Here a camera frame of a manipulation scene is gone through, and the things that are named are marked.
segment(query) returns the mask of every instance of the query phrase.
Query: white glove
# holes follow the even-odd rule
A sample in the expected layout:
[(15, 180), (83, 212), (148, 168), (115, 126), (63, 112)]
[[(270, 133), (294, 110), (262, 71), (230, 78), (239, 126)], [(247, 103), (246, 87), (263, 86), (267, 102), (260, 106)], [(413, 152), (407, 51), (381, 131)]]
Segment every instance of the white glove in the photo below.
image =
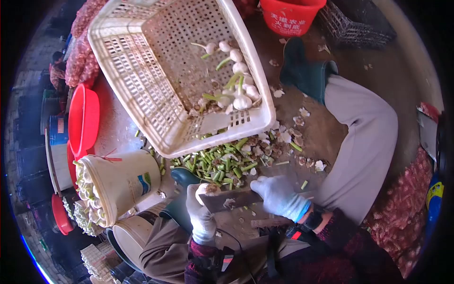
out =
[(263, 208), (269, 213), (280, 215), (298, 222), (309, 210), (311, 201), (299, 196), (287, 177), (272, 178), (259, 176), (251, 182), (251, 189), (263, 198)]
[(196, 199), (196, 190), (200, 184), (188, 186), (186, 207), (192, 223), (192, 239), (200, 245), (216, 246), (214, 236), (216, 234), (216, 221), (206, 206), (200, 205)]

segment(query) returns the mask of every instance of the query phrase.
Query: red plastic basin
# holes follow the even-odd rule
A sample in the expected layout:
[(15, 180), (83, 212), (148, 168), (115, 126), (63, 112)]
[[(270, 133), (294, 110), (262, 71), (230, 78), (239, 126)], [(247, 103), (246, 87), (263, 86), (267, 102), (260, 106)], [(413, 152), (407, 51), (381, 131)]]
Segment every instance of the red plastic basin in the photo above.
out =
[(71, 150), (71, 144), (67, 143), (66, 146), (66, 157), (68, 158), (68, 168), (69, 168), (69, 175), (71, 176), (71, 181), (73, 182), (74, 188), (79, 188), (79, 186), (76, 184), (77, 177), (76, 177), (76, 165), (73, 164), (73, 161), (75, 160), (74, 154)]
[(54, 213), (55, 222), (62, 234), (66, 236), (69, 232), (74, 230), (74, 227), (69, 220), (68, 213), (63, 206), (63, 200), (56, 194), (52, 196), (52, 212)]
[(79, 84), (71, 99), (68, 118), (69, 145), (75, 160), (85, 156), (87, 150), (93, 147), (98, 129), (98, 95), (84, 84)]

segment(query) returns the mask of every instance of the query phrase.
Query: green rubber boot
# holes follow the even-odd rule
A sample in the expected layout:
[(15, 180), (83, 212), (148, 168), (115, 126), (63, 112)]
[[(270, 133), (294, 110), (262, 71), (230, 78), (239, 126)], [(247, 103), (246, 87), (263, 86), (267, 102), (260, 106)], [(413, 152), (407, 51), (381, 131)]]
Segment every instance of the green rubber boot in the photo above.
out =
[(191, 234), (192, 224), (186, 208), (186, 195), (188, 193), (186, 189), (190, 184), (199, 184), (205, 181), (193, 175), (185, 168), (172, 169), (170, 175), (177, 182), (177, 184), (181, 185), (184, 189), (176, 199), (170, 202), (166, 208), (159, 212), (159, 216), (162, 218), (174, 219), (178, 225), (188, 232), (188, 234)]
[(301, 92), (325, 105), (325, 88), (331, 74), (338, 75), (334, 61), (308, 62), (301, 38), (290, 38), (284, 47), (281, 83), (295, 86)]

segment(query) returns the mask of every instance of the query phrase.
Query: gray trousers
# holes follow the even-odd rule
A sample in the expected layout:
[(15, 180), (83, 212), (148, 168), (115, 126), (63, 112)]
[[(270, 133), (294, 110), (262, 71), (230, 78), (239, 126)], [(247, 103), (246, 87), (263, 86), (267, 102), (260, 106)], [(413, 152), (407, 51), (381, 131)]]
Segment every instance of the gray trousers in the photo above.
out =
[[(325, 90), (325, 104), (336, 119), (348, 126), (348, 134), (339, 150), (336, 162), (313, 202), (328, 209), (339, 208), (360, 224), (369, 212), (385, 180), (397, 141), (397, 115), (372, 91), (345, 78), (332, 75)], [(140, 260), (143, 271), (150, 277), (171, 283), (184, 283), (184, 268), (188, 258), (189, 236), (173, 221), (160, 221)], [(247, 249), (251, 270), (256, 273), (266, 263), (267, 237), (255, 239)], [(279, 248), (282, 258), (309, 244), (284, 240)], [(219, 283), (244, 283), (249, 273), (242, 261), (234, 263)]]

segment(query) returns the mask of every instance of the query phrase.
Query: electric cable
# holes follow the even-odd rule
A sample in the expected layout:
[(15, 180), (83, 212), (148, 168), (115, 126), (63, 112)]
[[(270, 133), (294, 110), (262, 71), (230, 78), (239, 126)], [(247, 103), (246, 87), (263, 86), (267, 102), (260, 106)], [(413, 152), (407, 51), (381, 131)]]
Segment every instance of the electric cable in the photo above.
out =
[(228, 232), (226, 232), (226, 231), (224, 231), (224, 230), (222, 230), (222, 229), (216, 229), (216, 230), (218, 230), (218, 231), (220, 231), (220, 232), (222, 232), (222, 233), (225, 233), (225, 234), (231, 236), (235, 241), (237, 241), (238, 245), (240, 246), (241, 258), (243, 259), (243, 262), (244, 262), (244, 264), (246, 265), (246, 269), (248, 270), (248, 272), (249, 272), (249, 274), (250, 274), (250, 276), (251, 276), (252, 281), (254, 282), (254, 284), (257, 284), (257, 282), (255, 281), (254, 275), (252, 274), (252, 271), (251, 271), (251, 268), (250, 268), (250, 266), (249, 266), (249, 263), (247, 263), (246, 258), (245, 258), (245, 256), (244, 256), (243, 247), (241, 246), (240, 241), (237, 240), (232, 234), (230, 234), (230, 233), (228, 233)]

